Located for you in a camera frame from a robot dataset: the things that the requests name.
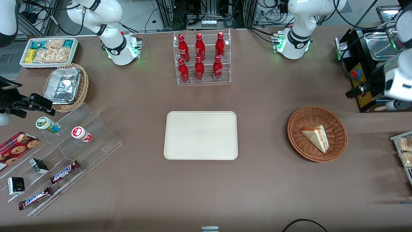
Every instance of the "small black box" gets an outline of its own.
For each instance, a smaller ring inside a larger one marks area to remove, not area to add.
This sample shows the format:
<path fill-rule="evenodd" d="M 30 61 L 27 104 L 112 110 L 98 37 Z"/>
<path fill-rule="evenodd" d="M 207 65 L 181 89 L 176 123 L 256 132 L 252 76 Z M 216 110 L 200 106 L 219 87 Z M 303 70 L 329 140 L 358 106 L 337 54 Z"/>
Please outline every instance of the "small black box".
<path fill-rule="evenodd" d="M 29 162 L 35 172 L 40 174 L 46 174 L 49 172 L 49 169 L 47 168 L 46 164 L 44 164 L 43 160 L 33 158 Z"/>
<path fill-rule="evenodd" d="M 22 177 L 10 177 L 7 179 L 7 186 L 9 188 L 9 195 L 20 195 L 25 191 L 24 180 Z"/>

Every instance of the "brown wicker basket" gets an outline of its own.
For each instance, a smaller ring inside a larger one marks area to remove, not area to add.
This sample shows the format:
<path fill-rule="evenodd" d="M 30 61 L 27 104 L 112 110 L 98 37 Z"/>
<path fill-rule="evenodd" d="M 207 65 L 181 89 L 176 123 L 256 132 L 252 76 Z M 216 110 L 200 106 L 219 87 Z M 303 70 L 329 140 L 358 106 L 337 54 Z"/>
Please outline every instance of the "brown wicker basket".
<path fill-rule="evenodd" d="M 77 100 L 72 105 L 53 105 L 53 109 L 61 113 L 68 113 L 73 111 L 79 107 L 84 100 L 86 99 L 87 95 L 87 88 L 89 87 L 89 77 L 84 69 L 78 64 L 69 64 L 62 67 L 58 67 L 57 69 L 68 69 L 68 68 L 77 68 L 82 72 L 82 76 L 80 77 L 80 87 L 77 92 Z M 46 80 L 46 84 L 43 88 L 43 94 L 46 92 L 47 86 L 49 84 L 49 80 L 52 74 L 49 75 L 49 78 Z"/>
<path fill-rule="evenodd" d="M 320 126 L 325 128 L 329 141 L 326 153 L 321 152 L 300 131 L 305 126 Z M 329 110 L 309 106 L 295 111 L 288 122 L 288 137 L 292 146 L 303 157 L 315 162 L 329 162 L 339 158 L 348 144 L 348 135 L 341 120 Z"/>

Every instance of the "red emergency stop button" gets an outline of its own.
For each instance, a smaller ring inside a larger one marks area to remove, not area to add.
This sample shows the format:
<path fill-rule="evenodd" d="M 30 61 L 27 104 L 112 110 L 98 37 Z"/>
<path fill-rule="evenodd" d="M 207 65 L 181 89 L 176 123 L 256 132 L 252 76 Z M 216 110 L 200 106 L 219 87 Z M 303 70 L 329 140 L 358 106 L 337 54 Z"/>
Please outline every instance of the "red emergency stop button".
<path fill-rule="evenodd" d="M 355 80 L 358 80 L 359 78 L 361 78 L 362 75 L 362 71 L 360 69 L 355 69 L 351 72 L 351 77 Z"/>

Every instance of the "snickers bar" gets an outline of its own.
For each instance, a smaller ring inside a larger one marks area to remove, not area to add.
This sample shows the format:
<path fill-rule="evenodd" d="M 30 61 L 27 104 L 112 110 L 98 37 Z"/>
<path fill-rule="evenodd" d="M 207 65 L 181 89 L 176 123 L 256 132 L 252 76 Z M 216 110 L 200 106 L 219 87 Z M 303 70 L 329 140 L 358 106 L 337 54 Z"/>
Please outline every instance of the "snickers bar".
<path fill-rule="evenodd" d="M 63 179 L 64 177 L 66 177 L 69 173 L 73 172 L 75 169 L 77 169 L 78 167 L 80 167 L 79 163 L 76 161 L 74 161 L 73 163 L 71 163 L 68 167 L 66 167 L 65 169 L 63 169 L 62 171 L 60 171 L 59 173 L 57 173 L 54 177 L 51 177 L 51 183 L 54 184 L 58 181 L 60 181 L 61 179 Z"/>
<path fill-rule="evenodd" d="M 50 187 L 47 187 L 44 191 L 39 192 L 38 194 L 32 196 L 31 198 L 25 200 L 25 201 L 21 201 L 19 203 L 19 210 L 23 210 L 25 208 L 27 208 L 29 205 L 31 205 L 32 203 L 38 202 L 40 200 L 42 200 L 43 198 L 47 197 L 47 196 L 51 196 L 53 195 L 53 191 Z"/>

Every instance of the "red bottle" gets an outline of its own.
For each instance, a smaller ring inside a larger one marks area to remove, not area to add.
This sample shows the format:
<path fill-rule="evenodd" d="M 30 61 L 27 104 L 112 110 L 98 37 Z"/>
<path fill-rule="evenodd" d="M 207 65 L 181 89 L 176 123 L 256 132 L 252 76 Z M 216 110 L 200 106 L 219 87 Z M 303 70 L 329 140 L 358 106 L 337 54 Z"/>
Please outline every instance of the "red bottle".
<path fill-rule="evenodd" d="M 194 47 L 196 48 L 196 56 L 199 56 L 202 61 L 206 60 L 206 48 L 201 33 L 196 34 L 196 45 Z"/>
<path fill-rule="evenodd" d="M 215 80 L 222 79 L 222 68 L 223 68 L 223 65 L 220 62 L 220 56 L 217 55 L 215 57 L 215 63 L 213 64 L 213 77 Z"/>
<path fill-rule="evenodd" d="M 182 79 L 183 82 L 188 82 L 189 81 L 189 69 L 185 65 L 185 61 L 182 58 L 179 58 L 179 74 L 180 78 Z"/>
<path fill-rule="evenodd" d="M 185 41 L 185 37 L 180 34 L 178 36 L 179 39 L 179 53 L 180 57 L 183 58 L 186 62 L 190 61 L 190 55 L 189 55 L 189 47 L 187 46 L 187 43 Z"/>
<path fill-rule="evenodd" d="M 196 64 L 194 65 L 194 69 L 196 70 L 196 78 L 198 80 L 203 80 L 203 76 L 205 74 L 205 65 L 202 63 L 200 56 L 196 57 Z"/>
<path fill-rule="evenodd" d="M 223 57 L 225 55 L 225 41 L 223 40 L 223 32 L 218 33 L 218 40 L 216 41 L 216 55 Z"/>

